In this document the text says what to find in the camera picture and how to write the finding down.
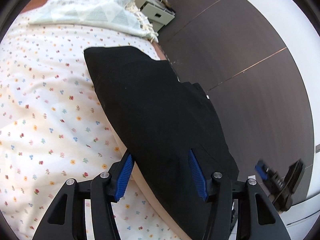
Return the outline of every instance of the white bed sheet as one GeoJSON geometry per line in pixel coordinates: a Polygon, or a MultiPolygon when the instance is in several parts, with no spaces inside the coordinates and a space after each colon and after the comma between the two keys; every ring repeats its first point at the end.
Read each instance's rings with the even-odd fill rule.
{"type": "MultiPolygon", "coordinates": [[[[35,11],[19,15],[0,44],[0,209],[20,239],[32,238],[68,178],[93,179],[121,158],[83,50],[135,46],[159,59],[149,41],[116,31],[28,26],[35,11]]],[[[133,180],[113,210],[122,239],[178,238],[133,180]]]]}

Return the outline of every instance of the black cloth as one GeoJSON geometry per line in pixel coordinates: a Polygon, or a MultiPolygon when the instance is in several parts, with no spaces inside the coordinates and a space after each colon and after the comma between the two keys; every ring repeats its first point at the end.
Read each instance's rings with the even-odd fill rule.
{"type": "Polygon", "coordinates": [[[84,58],[106,116],[156,198],[201,240],[211,204],[196,192],[188,151],[204,149],[230,179],[239,173],[212,103],[199,84],[180,83],[168,61],[137,48],[88,48],[84,58]]]}

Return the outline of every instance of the throw blanket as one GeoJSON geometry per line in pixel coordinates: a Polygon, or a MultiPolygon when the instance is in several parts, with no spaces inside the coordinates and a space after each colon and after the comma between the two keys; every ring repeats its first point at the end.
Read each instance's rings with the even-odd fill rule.
{"type": "Polygon", "coordinates": [[[134,0],[48,0],[29,23],[102,27],[158,42],[158,34],[134,0]]]}

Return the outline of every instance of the floor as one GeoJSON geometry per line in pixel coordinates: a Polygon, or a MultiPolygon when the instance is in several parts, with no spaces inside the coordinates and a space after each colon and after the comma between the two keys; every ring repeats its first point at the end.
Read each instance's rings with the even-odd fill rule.
{"type": "Polygon", "coordinates": [[[247,0],[169,2],[177,14],[159,31],[159,44],[180,81],[198,82],[207,91],[238,164],[238,179],[257,175],[260,158],[281,176],[301,158],[306,169],[293,199],[304,201],[314,157],[313,123],[286,44],[247,0]]]}

